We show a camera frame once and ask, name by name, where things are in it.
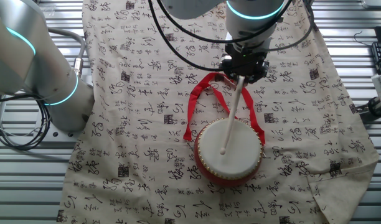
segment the tablecloth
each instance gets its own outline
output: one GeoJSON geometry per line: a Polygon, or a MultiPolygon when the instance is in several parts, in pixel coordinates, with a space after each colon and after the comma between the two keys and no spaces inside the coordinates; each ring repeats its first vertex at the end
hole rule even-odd
{"type": "MultiPolygon", "coordinates": [[[[285,13],[271,48],[309,27],[302,1],[285,13]]],[[[187,59],[217,67],[224,45],[183,34],[155,10],[187,59]]],[[[180,23],[224,39],[226,5],[180,23]]],[[[84,0],[83,25],[95,105],[69,161],[58,223],[348,223],[379,155],[339,78],[320,32],[271,52],[268,76],[248,85],[266,135],[265,157],[245,185],[209,182],[183,140],[187,103],[207,72],[166,47],[145,0],[84,0]]],[[[212,82],[231,108],[234,87],[212,82]]],[[[190,121],[193,139],[228,114],[206,90],[190,121]]],[[[243,99],[237,116],[250,121],[243,99]]]]}

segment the red strap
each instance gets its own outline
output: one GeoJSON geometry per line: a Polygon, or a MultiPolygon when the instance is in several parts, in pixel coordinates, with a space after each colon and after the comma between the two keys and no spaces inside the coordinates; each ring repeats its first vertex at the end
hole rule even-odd
{"type": "MultiPolygon", "coordinates": [[[[202,81],[200,81],[199,84],[197,84],[195,86],[195,88],[192,90],[192,93],[190,94],[190,98],[189,98],[189,105],[188,105],[188,124],[187,124],[187,127],[186,127],[186,132],[184,134],[184,139],[185,140],[188,140],[188,141],[191,141],[192,140],[192,133],[191,133],[191,129],[189,127],[189,124],[190,124],[190,121],[192,119],[192,115],[193,115],[193,112],[195,110],[195,107],[196,107],[196,100],[198,99],[198,97],[200,96],[200,94],[202,93],[203,90],[205,90],[207,87],[211,87],[214,91],[214,94],[215,96],[217,97],[218,101],[220,102],[221,106],[229,113],[229,109],[228,109],[228,106],[227,104],[225,103],[225,100],[222,96],[222,93],[219,92],[218,90],[216,90],[214,87],[212,87],[209,82],[216,76],[216,75],[223,75],[224,77],[226,77],[224,74],[220,74],[220,73],[210,73],[208,74],[206,77],[204,77],[202,79],[202,81]]],[[[262,130],[259,125],[258,125],[258,122],[257,122],[257,118],[255,116],[255,111],[254,111],[254,102],[253,102],[253,98],[252,96],[250,95],[250,93],[247,91],[246,88],[244,88],[242,90],[242,95],[243,95],[243,98],[245,99],[245,102],[246,102],[246,105],[248,106],[248,108],[250,109],[250,122],[251,122],[251,126],[252,128],[258,132],[258,135],[261,139],[261,142],[263,145],[265,145],[265,135],[264,135],[264,130],[262,130]]]]}

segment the small drum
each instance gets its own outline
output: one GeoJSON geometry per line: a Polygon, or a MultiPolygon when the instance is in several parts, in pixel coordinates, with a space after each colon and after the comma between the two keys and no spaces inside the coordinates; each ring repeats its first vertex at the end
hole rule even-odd
{"type": "Polygon", "coordinates": [[[194,155],[206,178],[215,184],[233,187],[246,183],[255,175],[263,155],[263,144],[251,126],[235,119],[226,153],[221,155],[227,122],[227,118],[222,118],[204,127],[197,136],[194,155]]]}

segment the drum head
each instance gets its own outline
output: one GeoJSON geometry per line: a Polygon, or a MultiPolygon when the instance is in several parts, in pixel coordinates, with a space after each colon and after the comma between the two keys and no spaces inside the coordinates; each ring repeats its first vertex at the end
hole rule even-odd
{"type": "Polygon", "coordinates": [[[207,125],[198,136],[197,152],[203,166],[211,174],[226,180],[237,180],[257,170],[262,144],[258,133],[236,119],[226,153],[221,155],[227,122],[228,119],[220,119],[207,125]]]}

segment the white drumstick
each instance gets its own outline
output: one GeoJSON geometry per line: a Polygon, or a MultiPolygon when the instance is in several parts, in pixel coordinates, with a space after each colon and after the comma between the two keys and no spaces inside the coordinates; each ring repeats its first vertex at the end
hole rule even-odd
{"type": "Polygon", "coordinates": [[[244,82],[245,82],[245,77],[239,76],[238,85],[236,87],[235,96],[232,102],[232,109],[230,110],[229,117],[228,117],[227,129],[225,130],[225,138],[224,138],[223,146],[221,147],[221,150],[220,150],[221,155],[225,155],[225,150],[229,142],[229,137],[230,137],[230,132],[232,130],[233,122],[235,121],[235,113],[238,108],[239,99],[240,99],[240,95],[242,94],[244,82]]]}

